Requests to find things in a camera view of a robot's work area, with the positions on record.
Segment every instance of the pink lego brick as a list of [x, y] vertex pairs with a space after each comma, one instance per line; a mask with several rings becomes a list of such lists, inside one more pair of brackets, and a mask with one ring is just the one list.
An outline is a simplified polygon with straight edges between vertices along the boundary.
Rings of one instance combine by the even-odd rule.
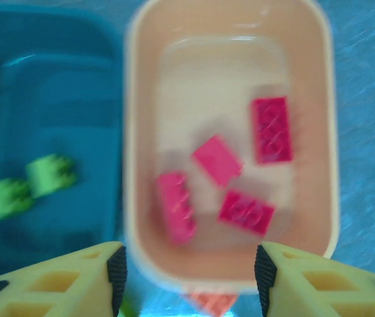
[[251, 110], [257, 162], [290, 162], [293, 151], [286, 98], [255, 99]]
[[156, 184], [170, 239], [175, 244], [188, 243], [196, 232], [186, 175], [182, 172], [162, 174]]
[[219, 220], [265, 236], [274, 211], [275, 208], [271, 205], [240, 192], [230, 190], [222, 204]]
[[220, 135], [210, 138], [192, 157], [220, 187], [226, 187], [243, 170], [244, 163], [227, 147]]

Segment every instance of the blue surface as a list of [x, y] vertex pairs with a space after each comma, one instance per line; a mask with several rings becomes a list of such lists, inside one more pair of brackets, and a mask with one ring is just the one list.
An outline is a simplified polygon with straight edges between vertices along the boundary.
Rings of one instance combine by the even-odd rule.
[[114, 239], [118, 44], [111, 28], [86, 13], [0, 7], [0, 179], [25, 178], [26, 164], [52, 153], [72, 158], [78, 174], [71, 188], [0, 221], [0, 273]]
[[[3, 0], [100, 13], [120, 35], [143, 0]], [[341, 235], [333, 258], [375, 272], [375, 0], [320, 0], [335, 41]], [[151, 285], [129, 261], [126, 291], [142, 317], [194, 317], [186, 300]], [[240, 297], [227, 316], [261, 316], [256, 296]]]

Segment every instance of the blue plastic bin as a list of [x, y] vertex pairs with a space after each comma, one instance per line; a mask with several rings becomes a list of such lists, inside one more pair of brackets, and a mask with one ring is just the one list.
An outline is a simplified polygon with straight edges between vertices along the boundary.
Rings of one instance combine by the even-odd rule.
[[113, 240], [121, 205], [121, 40], [89, 13], [0, 5], [0, 179], [57, 153], [72, 188], [0, 221], [0, 273]]

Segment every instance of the blue tablecloth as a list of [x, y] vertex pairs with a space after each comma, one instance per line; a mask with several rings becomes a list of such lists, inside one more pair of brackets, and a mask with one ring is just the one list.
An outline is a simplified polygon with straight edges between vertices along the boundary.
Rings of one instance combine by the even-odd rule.
[[[143, 0], [6, 0], [96, 11], [123, 33]], [[341, 234], [333, 258], [375, 272], [375, 1], [320, 0], [335, 42], [341, 172]], [[202, 316], [179, 295], [152, 285], [129, 259], [127, 292], [141, 316]], [[257, 296], [227, 316], [261, 316]]]

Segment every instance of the green lego brick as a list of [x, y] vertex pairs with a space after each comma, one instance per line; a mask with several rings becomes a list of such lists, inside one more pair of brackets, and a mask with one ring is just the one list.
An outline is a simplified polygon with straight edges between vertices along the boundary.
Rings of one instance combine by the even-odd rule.
[[0, 180], [0, 220], [22, 213], [33, 204], [26, 180]]
[[128, 304], [126, 298], [123, 298], [118, 317], [139, 317], [139, 313]]
[[76, 180], [74, 162], [59, 155], [39, 158], [26, 166], [34, 197], [50, 195], [72, 186]]

